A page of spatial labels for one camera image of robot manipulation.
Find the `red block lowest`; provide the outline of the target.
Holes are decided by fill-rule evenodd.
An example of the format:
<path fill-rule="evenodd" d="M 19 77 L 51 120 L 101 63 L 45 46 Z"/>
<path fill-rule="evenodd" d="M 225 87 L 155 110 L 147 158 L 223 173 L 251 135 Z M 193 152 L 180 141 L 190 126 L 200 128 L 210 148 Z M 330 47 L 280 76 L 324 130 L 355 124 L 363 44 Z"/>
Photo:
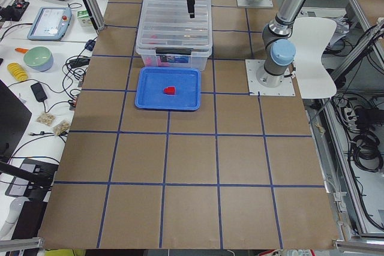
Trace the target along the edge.
<path fill-rule="evenodd" d="M 166 95 L 175 95 L 176 88 L 174 86 L 168 86 L 163 89 L 163 93 Z"/>

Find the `blue plastic tray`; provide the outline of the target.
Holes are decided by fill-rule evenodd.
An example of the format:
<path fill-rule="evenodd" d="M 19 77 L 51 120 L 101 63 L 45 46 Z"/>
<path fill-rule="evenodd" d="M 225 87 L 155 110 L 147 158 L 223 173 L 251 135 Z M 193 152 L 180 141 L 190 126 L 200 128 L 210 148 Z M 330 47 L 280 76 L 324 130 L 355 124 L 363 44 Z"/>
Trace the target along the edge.
<path fill-rule="evenodd" d="M 140 109 L 195 111 L 201 103 L 201 73 L 194 68 L 145 67 L 135 105 Z"/>

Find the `green white carton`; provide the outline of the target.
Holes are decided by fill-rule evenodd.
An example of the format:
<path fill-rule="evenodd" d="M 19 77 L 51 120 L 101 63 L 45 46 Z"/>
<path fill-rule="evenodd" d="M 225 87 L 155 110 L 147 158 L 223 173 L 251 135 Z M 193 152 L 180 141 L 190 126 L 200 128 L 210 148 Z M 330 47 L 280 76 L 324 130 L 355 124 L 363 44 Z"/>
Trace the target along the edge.
<path fill-rule="evenodd" d="M 76 12 L 76 19 L 82 27 L 93 26 L 92 20 L 86 10 L 79 10 Z"/>

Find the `white chair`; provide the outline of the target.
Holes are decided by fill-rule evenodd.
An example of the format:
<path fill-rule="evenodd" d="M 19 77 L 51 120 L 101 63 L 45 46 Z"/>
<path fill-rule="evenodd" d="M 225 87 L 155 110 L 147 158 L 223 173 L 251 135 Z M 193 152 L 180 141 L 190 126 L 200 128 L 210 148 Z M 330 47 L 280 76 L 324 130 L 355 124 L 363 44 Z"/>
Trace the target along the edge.
<path fill-rule="evenodd" d="M 290 41 L 296 47 L 296 78 L 303 99 L 330 98 L 336 85 L 322 64 L 322 55 L 336 29 L 331 19 L 301 17 L 295 20 Z"/>

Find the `teach pendant near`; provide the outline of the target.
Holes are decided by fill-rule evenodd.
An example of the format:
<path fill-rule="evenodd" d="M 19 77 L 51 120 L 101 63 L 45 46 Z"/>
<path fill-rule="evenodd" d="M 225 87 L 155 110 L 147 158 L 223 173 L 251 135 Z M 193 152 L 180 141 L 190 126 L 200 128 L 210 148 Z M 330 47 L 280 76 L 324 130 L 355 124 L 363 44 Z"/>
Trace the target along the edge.
<path fill-rule="evenodd" d="M 35 41 L 60 41 L 72 17 L 70 8 L 41 7 L 28 32 L 27 39 Z"/>

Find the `green bowl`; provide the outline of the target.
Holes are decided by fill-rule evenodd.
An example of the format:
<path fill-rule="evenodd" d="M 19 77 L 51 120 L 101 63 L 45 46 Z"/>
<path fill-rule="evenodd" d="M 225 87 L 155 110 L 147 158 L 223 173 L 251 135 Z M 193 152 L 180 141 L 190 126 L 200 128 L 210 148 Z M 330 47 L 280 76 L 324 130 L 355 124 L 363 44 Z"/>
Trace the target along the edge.
<path fill-rule="evenodd" d="M 53 55 L 47 47 L 38 46 L 29 49 L 25 53 L 23 61 L 29 68 L 44 72 L 51 69 L 53 65 Z"/>

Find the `toy carrot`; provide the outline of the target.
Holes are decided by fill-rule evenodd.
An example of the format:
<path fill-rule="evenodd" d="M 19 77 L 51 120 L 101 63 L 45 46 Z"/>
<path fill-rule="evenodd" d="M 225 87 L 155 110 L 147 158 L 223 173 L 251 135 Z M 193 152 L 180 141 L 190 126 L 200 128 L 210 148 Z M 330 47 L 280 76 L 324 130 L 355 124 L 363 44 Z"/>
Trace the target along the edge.
<path fill-rule="evenodd" d="M 25 54 L 29 51 L 28 49 L 24 49 L 24 48 L 20 48 L 20 47 L 17 47 L 14 50 L 19 52 L 19 53 L 23 53 L 23 54 Z"/>

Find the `black power adapter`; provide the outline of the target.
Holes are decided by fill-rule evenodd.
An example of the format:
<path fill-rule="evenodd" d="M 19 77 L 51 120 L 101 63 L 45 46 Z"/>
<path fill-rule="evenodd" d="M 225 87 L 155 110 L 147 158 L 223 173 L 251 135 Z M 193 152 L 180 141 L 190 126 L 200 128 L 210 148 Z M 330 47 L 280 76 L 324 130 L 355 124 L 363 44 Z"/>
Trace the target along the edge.
<path fill-rule="evenodd" d="M 41 83 L 34 83 L 31 85 L 31 90 L 37 102 L 43 103 L 45 100 L 47 100 L 47 95 Z"/>

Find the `snack bag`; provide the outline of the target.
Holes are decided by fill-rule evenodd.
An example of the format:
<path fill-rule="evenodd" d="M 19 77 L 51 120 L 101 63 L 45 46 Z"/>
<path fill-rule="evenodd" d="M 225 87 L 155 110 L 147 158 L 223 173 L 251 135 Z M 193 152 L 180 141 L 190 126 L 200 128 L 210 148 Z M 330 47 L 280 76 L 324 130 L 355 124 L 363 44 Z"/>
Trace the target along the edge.
<path fill-rule="evenodd" d="M 44 124 L 44 125 L 47 125 L 48 127 L 50 127 L 53 122 L 55 121 L 56 117 L 50 113 L 46 113 L 46 112 L 42 112 L 38 118 L 36 119 L 36 121 L 38 123 L 41 123 L 41 124 Z"/>
<path fill-rule="evenodd" d="M 52 130 L 55 136 L 59 136 L 70 129 L 71 123 L 67 120 L 60 121 L 59 124 L 55 125 Z"/>

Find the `yellow toy corn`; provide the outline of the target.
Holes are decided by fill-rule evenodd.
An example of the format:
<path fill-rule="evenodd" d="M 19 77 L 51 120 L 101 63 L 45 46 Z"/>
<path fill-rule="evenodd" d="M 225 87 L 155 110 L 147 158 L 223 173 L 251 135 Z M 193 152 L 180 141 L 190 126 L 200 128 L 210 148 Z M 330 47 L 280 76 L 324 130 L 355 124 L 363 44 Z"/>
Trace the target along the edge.
<path fill-rule="evenodd" d="M 24 68 L 17 62 L 13 62 L 7 65 L 8 72 L 18 81 L 24 82 L 28 79 L 28 75 Z"/>

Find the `black monitor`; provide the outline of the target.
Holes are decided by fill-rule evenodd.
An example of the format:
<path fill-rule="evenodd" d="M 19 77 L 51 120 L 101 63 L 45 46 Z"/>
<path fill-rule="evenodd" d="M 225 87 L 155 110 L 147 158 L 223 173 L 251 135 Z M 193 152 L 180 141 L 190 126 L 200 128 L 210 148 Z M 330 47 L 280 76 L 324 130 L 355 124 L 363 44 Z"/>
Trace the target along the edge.
<path fill-rule="evenodd" d="M 29 124 L 32 113 L 1 81 L 1 161 L 8 162 Z"/>

